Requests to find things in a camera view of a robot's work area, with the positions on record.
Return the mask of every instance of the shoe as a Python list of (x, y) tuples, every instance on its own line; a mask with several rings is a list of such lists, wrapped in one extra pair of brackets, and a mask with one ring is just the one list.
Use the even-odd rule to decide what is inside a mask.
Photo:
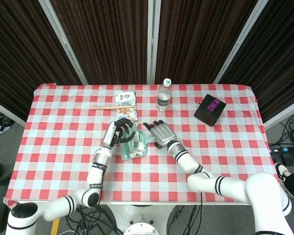
[(278, 174), (278, 177), (284, 182), (286, 177), (290, 176), (292, 173), (281, 163), (275, 163), (275, 170)]

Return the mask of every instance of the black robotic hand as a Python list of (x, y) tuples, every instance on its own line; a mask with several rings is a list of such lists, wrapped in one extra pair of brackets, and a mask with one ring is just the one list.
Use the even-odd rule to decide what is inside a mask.
[(156, 139), (155, 146), (157, 148), (168, 147), (168, 143), (171, 141), (176, 141), (176, 134), (172, 131), (169, 125), (162, 120), (154, 121), (153, 124), (143, 125), (152, 133)]
[(102, 146), (111, 149), (116, 143), (124, 143), (133, 139), (135, 132), (133, 132), (127, 138), (122, 138), (123, 129), (125, 130), (126, 133), (129, 134), (129, 130), (127, 126), (131, 128), (133, 126), (133, 123), (126, 118), (121, 118), (117, 121), (111, 122), (108, 127), (108, 130), (106, 131), (103, 137)]

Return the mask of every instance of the snack bag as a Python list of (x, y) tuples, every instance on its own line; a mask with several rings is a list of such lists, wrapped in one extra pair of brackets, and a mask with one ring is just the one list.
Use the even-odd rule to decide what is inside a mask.
[(117, 109), (117, 118), (127, 118), (131, 121), (138, 121), (136, 112), (136, 97), (134, 91), (114, 91), (116, 105), (135, 105), (134, 108)]

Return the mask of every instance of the curtain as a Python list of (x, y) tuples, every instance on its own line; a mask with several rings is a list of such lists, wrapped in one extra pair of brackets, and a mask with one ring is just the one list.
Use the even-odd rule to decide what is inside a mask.
[(52, 0), (90, 84), (146, 84), (148, 0)]
[(0, 104), (23, 120), (42, 83), (80, 84), (38, 1), (0, 0)]
[(294, 0), (267, 3), (220, 83), (251, 86), (264, 122), (294, 103)]
[(162, 0), (156, 83), (212, 83), (256, 0)]

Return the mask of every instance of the plastic bottle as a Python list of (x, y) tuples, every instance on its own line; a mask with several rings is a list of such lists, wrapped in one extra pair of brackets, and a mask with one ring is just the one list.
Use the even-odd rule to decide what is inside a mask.
[(163, 84), (159, 87), (157, 97), (157, 110), (165, 111), (168, 109), (172, 95), (171, 80), (166, 78)]

